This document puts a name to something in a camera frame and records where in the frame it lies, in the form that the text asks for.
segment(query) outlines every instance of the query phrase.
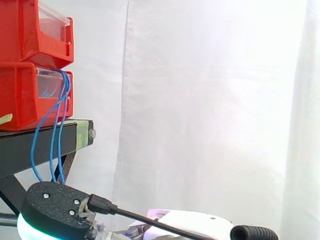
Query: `red plastic drawer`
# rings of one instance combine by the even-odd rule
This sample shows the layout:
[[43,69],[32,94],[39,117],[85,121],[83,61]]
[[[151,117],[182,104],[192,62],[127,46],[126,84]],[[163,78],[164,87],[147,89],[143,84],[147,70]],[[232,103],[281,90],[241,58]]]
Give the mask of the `red plastic drawer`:
[[[71,89],[66,117],[73,115],[73,75],[67,72]],[[44,115],[57,103],[63,76],[56,71],[37,68],[28,62],[0,63],[0,130],[34,129]],[[60,105],[59,121],[64,113]],[[43,126],[52,126],[57,111],[53,111]]]
[[0,62],[61,69],[74,61],[73,20],[38,0],[0,0]]

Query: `black metal shelf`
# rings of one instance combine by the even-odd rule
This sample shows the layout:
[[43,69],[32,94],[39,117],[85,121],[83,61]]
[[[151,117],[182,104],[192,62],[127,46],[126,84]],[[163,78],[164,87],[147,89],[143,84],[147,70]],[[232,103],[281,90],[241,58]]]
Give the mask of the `black metal shelf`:
[[[34,161],[36,165],[49,161],[50,143],[53,127],[40,130]],[[0,198],[18,215],[26,190],[14,174],[31,168],[30,151],[35,131],[3,132],[0,131]],[[56,129],[55,143],[59,128]],[[76,151],[93,144],[95,138],[94,123],[91,120],[67,120],[63,125],[61,138],[61,155],[64,177],[67,179]],[[54,147],[53,157],[57,157],[57,147]],[[55,171],[58,182],[61,180],[59,171]]]

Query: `bolt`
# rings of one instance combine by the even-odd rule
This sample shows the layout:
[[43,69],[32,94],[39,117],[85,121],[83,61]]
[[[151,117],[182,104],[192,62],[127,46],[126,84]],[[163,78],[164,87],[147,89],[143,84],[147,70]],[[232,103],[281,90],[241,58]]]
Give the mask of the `bolt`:
[[89,138],[90,138],[91,140],[93,140],[93,139],[96,138],[96,136],[97,136],[96,130],[90,129],[90,130],[89,130]]

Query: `blue cable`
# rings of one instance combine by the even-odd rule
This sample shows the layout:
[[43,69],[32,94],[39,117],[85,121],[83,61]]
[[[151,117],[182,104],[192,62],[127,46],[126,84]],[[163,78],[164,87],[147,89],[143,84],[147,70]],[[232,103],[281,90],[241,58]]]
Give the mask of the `blue cable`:
[[64,98],[64,110],[63,110],[63,117],[61,120],[61,124],[60,124],[60,129],[59,129],[59,135],[58,135],[58,168],[59,168],[59,173],[60,173],[60,178],[61,178],[61,183],[64,185],[65,184],[65,174],[64,174],[64,169],[62,167],[62,159],[61,159],[61,138],[62,138],[62,130],[64,127],[64,123],[66,120],[66,115],[67,115],[67,109],[68,109],[68,95],[70,93],[71,90],[71,83],[70,83],[70,79],[68,77],[68,75],[63,72],[62,73],[64,76],[63,78],[66,79],[67,84],[67,90],[65,93],[65,98]]
[[[63,88],[65,88],[65,86],[67,86],[67,90],[65,91],[65,95],[60,98],[58,100],[58,102],[44,115],[44,117],[40,120],[38,126],[36,127],[35,129],[35,132],[34,132],[34,136],[33,136],[33,140],[32,140],[32,146],[31,146],[31,151],[30,151],[30,164],[31,164],[31,167],[33,169],[33,172],[35,174],[35,176],[37,177],[37,179],[42,182],[43,179],[41,178],[39,172],[37,171],[37,168],[36,168],[36,164],[35,164],[35,149],[36,149],[36,144],[37,144],[37,140],[38,140],[38,136],[39,136],[39,131],[40,131],[40,128],[41,126],[44,124],[45,120],[48,118],[48,116],[55,110],[59,107],[59,105],[61,104],[61,102],[65,101],[67,102],[67,99],[68,99],[68,95],[70,93],[70,90],[71,90],[71,83],[70,83],[70,80],[69,80],[69,77],[68,75],[64,72],[64,71],[61,71],[59,69],[56,70],[57,72],[61,73],[62,76],[63,76],[63,81],[64,81],[64,84],[63,84]],[[66,119],[66,114],[67,114],[67,111],[65,110],[63,112],[63,118],[62,120],[64,121]],[[64,175],[63,173],[63,168],[62,168],[62,161],[61,161],[61,134],[62,134],[62,128],[63,128],[63,125],[61,125],[60,127],[60,131],[59,131],[59,136],[58,136],[58,148],[60,147],[60,152],[58,150],[58,164],[59,164],[59,171],[60,171],[60,175],[61,175],[61,179],[62,179],[62,184],[64,184],[65,182],[65,179],[64,177],[62,178],[62,176]]]
[[[67,82],[65,80],[65,77],[63,76],[63,87],[62,87],[62,90],[60,93],[59,100],[64,100],[63,97],[64,97],[66,85],[67,85]],[[56,136],[56,130],[57,130],[57,125],[58,125],[58,118],[59,118],[59,113],[60,113],[60,106],[61,106],[61,103],[56,108],[55,121],[54,121],[52,135],[51,135],[50,154],[49,154],[50,172],[51,172],[51,176],[52,176],[52,181],[54,183],[57,182],[56,175],[55,175],[55,169],[54,169],[54,143],[55,143],[55,136]]]

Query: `white object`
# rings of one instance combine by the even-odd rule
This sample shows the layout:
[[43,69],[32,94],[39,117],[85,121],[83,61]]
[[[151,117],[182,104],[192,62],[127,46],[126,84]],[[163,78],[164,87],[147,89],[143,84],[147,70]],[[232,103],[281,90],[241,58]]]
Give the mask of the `white object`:
[[[161,209],[150,210],[148,217],[155,217],[156,214],[163,213],[164,211],[167,214],[159,219],[160,223],[217,240],[230,240],[230,231],[234,225],[222,217],[194,211]],[[153,240],[166,235],[178,236],[177,234],[152,226],[145,232],[143,240]]]

